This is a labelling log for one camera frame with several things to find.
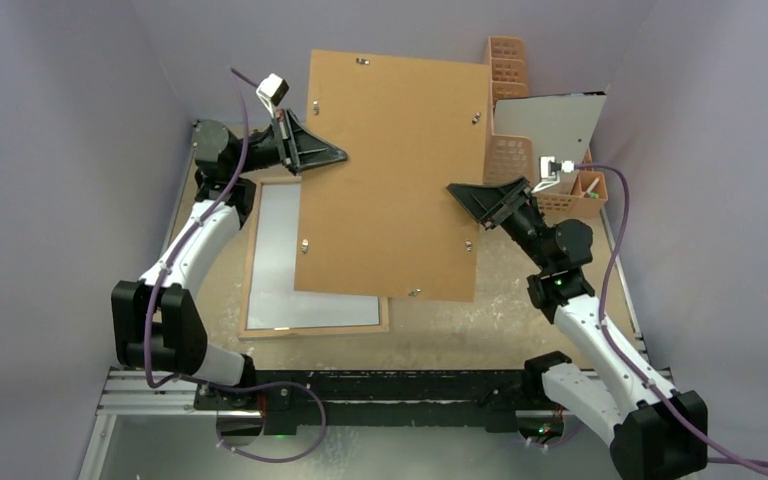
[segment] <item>white panel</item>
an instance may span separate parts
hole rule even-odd
[[[494,132],[530,138],[536,159],[555,157],[559,162],[581,163],[604,104],[605,95],[592,94],[499,100],[493,114]],[[572,190],[576,175],[559,175],[561,184],[546,192],[566,194]]]
[[[263,186],[248,328],[378,325],[377,297],[293,289],[300,197],[301,184],[298,183]]]

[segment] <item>gray wall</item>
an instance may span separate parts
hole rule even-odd
[[[595,139],[631,183],[622,259],[654,362],[716,439],[768,459],[768,2],[659,1]]]
[[[189,113],[238,120],[224,66],[255,81],[283,76],[283,105],[304,111],[312,48],[479,62],[487,36],[514,35],[528,45],[534,94],[601,90],[654,0],[133,3]],[[247,98],[256,101],[251,91]],[[267,119],[251,110],[255,123]]]
[[[0,479],[77,475],[187,128],[127,0],[0,1]]]

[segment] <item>cardboard sheet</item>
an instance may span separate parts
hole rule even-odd
[[[478,225],[446,186],[482,182],[488,68],[313,51],[307,128],[349,160],[302,176],[296,289],[472,301]]]

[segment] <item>wooden platform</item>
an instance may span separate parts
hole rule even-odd
[[[184,225],[196,191],[190,167],[173,236]],[[249,178],[289,175],[277,167]],[[547,218],[553,222],[559,219]],[[593,263],[584,268],[598,292],[610,254],[600,219],[593,229]],[[482,232],[475,301],[472,303],[390,299],[390,331],[322,337],[237,338],[249,226],[214,263],[197,305],[210,341],[248,353],[261,369],[504,369],[522,368],[531,357],[561,350],[589,368],[572,343],[550,325],[528,299],[526,277],[536,267],[501,229]],[[608,314],[629,339],[633,329],[619,275],[614,271]]]

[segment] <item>purple cable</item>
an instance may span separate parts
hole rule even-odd
[[[583,164],[583,165],[576,165],[576,169],[582,169],[582,168],[600,168],[604,170],[610,170],[614,172],[619,178],[620,182],[622,182],[623,187],[623,195],[625,195],[625,203],[623,204],[623,217],[622,221],[620,222],[620,229],[617,233],[616,238],[616,245],[614,245],[614,251],[611,252],[611,258],[608,260],[608,268],[605,271],[605,278],[602,280],[602,294],[599,298],[599,321],[600,323],[605,319],[605,299],[608,298],[608,281],[611,278],[611,271],[614,269],[614,264],[617,262],[617,255],[620,251],[620,244],[622,243],[623,236],[625,235],[625,227],[628,223],[628,211],[629,211],[629,188],[628,188],[628,180],[625,178],[625,175],[620,171],[620,169],[613,167],[611,165],[604,165],[604,164],[598,164],[598,163],[590,163],[590,164]],[[620,350],[619,346],[614,341],[613,337],[611,337],[611,334],[607,328],[601,328],[602,334],[605,336],[605,341],[608,342],[608,345],[611,346],[611,349],[614,351],[614,353],[617,354],[620,359],[637,375],[644,384],[646,384],[647,388],[651,388],[652,392],[657,396],[661,402],[664,404],[665,407],[667,407],[667,410],[670,411],[670,413],[678,420],[678,422],[686,428],[690,433],[692,433],[696,438],[699,440],[702,440],[706,445],[713,448],[714,450],[720,452],[725,458],[719,458],[719,457],[709,457],[708,462],[710,463],[720,463],[720,464],[732,464],[732,465],[741,465],[743,467],[746,467],[756,473],[760,473],[761,475],[765,475],[768,477],[768,462],[767,461],[758,461],[758,460],[749,460],[746,458],[743,458],[736,453],[732,452],[731,450],[727,449],[726,447],[720,445],[719,443],[715,442],[714,440],[711,440],[707,435],[705,435],[702,431],[700,431],[698,428],[696,428],[692,423],[690,423],[689,420],[687,420],[681,412],[678,411],[678,409],[672,404],[672,402],[669,401],[667,396],[662,392],[657,386],[654,384],[650,384],[649,377],[646,375],[646,373],[641,370],[637,365],[634,364],[634,362],[631,361],[630,358],[628,358],[627,355],[625,355],[622,350]]]
[[[238,72],[235,68],[231,67],[231,72],[236,77],[239,77],[249,85],[257,87],[257,85],[254,82],[246,78],[242,73]],[[242,90],[240,89],[239,85],[237,85],[236,83],[234,83],[234,87],[236,87],[237,98],[240,100],[240,111],[243,114],[243,144],[240,149],[240,159],[237,162],[237,168],[234,170],[234,173],[231,176],[231,179],[233,179],[234,181],[229,182],[228,185],[225,186],[222,192],[220,192],[219,196],[216,197],[216,200],[214,200],[213,203],[211,203],[210,206],[207,207],[207,210],[205,210],[204,213],[202,213],[201,216],[199,216],[199,221],[193,222],[193,224],[190,225],[190,227],[187,230],[185,230],[184,233],[181,235],[180,240],[175,242],[175,245],[173,245],[172,248],[169,250],[169,255],[166,257],[166,266],[165,266],[166,268],[163,268],[160,270],[160,273],[157,275],[157,280],[154,282],[154,285],[151,288],[151,294],[149,295],[148,309],[146,310],[145,329],[143,331],[143,342],[145,343],[145,346],[143,347],[143,364],[144,364],[145,374],[146,374],[146,383],[148,383],[148,386],[151,388],[159,388],[166,382],[172,380],[173,378],[179,377],[179,375],[173,373],[162,378],[160,381],[155,382],[154,377],[152,375],[151,327],[152,327],[152,317],[154,316],[154,311],[157,307],[157,297],[160,295],[161,285],[163,285],[163,282],[166,280],[166,276],[170,271],[169,269],[172,268],[172,265],[174,265],[175,259],[178,258],[178,255],[181,253],[181,249],[184,248],[184,245],[186,245],[190,237],[192,237],[195,231],[201,225],[203,225],[208,218],[210,218],[210,216],[216,210],[216,207],[218,207],[221,202],[225,201],[225,199],[228,198],[228,195],[231,194],[231,189],[234,188],[236,179],[240,176],[241,173],[243,173],[243,166],[246,163],[246,154],[248,153],[248,147],[249,147],[249,115],[248,115],[248,111],[246,110],[246,102],[245,100],[243,100]],[[254,387],[241,388],[241,387],[230,387],[226,385],[208,383],[203,380],[198,380],[191,377],[181,377],[181,378],[187,381],[198,383],[198,384],[208,384],[209,386],[217,390],[223,390],[231,393],[252,393],[252,392],[258,392],[261,390],[266,390],[274,387],[298,388],[303,392],[307,393],[308,395],[310,395],[310,397],[313,398],[313,401],[316,402],[316,406],[319,407],[319,414],[320,414],[320,417],[322,418],[319,435],[316,437],[316,440],[311,444],[311,446],[308,447],[307,450],[303,451],[302,453],[299,453],[298,455],[293,455],[292,457],[287,457],[287,458],[261,457],[253,453],[248,453],[242,450],[238,450],[236,447],[231,447],[224,440],[222,440],[221,433],[217,430],[217,434],[220,435],[220,443],[233,453],[237,453],[244,457],[248,457],[248,458],[251,458],[252,460],[257,460],[260,462],[286,463],[286,462],[292,462],[294,460],[298,460],[308,455],[312,451],[316,450],[317,447],[319,447],[319,445],[322,443],[322,440],[325,438],[325,433],[326,433],[325,406],[322,404],[322,400],[320,400],[319,397],[316,396],[316,394],[313,393],[311,389],[305,387],[304,385],[301,385],[299,383],[294,383],[294,382],[272,382],[272,383],[264,383],[263,385],[257,385]]]

